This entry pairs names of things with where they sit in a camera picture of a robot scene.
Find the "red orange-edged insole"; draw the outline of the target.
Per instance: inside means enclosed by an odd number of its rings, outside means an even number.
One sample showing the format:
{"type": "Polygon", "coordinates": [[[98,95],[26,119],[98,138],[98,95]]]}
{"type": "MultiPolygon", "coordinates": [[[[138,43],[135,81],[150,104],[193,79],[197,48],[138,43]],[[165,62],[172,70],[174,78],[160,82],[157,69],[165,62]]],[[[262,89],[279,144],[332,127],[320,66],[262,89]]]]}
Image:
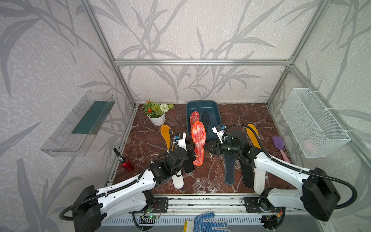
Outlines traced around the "red orange-edged insole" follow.
{"type": "Polygon", "coordinates": [[[204,124],[196,121],[192,128],[192,140],[195,144],[194,152],[196,159],[193,161],[195,166],[201,166],[204,161],[204,145],[206,141],[206,130],[204,124]]]}
{"type": "Polygon", "coordinates": [[[200,114],[197,111],[191,113],[190,118],[190,128],[193,128],[195,122],[200,121],[200,114]]]}

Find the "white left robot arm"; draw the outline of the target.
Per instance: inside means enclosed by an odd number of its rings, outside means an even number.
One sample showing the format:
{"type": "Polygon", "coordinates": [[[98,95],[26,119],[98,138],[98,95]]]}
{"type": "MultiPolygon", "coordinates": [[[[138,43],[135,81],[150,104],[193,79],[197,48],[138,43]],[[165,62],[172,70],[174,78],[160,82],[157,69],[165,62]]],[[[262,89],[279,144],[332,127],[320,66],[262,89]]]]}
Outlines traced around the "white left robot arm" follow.
{"type": "Polygon", "coordinates": [[[152,209],[156,199],[151,190],[171,181],[189,160],[194,160],[194,147],[185,141],[185,145],[177,146],[130,179],[100,189],[86,187],[59,218],[72,221],[76,232],[94,232],[117,216],[152,209]]]}

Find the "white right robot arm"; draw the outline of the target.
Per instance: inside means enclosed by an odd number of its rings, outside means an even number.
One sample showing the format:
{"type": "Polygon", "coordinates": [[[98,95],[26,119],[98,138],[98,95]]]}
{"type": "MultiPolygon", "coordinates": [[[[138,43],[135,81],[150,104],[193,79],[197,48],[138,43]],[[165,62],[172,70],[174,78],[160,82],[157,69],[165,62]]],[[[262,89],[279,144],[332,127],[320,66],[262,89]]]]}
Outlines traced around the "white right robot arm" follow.
{"type": "Polygon", "coordinates": [[[260,193],[258,204],[262,211],[288,207],[305,210],[314,218],[328,221],[335,209],[352,205],[357,199],[356,188],[343,180],[330,177],[320,169],[305,169],[280,160],[267,153],[263,146],[252,147],[246,137],[237,130],[218,125],[212,128],[217,140],[204,145],[213,155],[222,156],[225,162],[225,182],[233,185],[234,170],[238,161],[247,188],[257,187],[258,176],[266,173],[290,183],[294,189],[266,188],[260,193]]]}

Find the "dark grey fuzzy insole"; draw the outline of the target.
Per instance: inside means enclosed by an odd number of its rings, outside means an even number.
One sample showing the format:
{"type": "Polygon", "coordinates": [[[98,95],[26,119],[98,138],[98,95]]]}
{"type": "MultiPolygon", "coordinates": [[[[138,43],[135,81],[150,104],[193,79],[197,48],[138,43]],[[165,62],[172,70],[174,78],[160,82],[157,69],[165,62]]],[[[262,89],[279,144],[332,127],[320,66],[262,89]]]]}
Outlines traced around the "dark grey fuzzy insole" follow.
{"type": "Polygon", "coordinates": [[[210,118],[209,112],[203,111],[200,116],[200,122],[203,123],[206,132],[208,132],[209,130],[210,121],[211,121],[211,118],[210,118]]]}

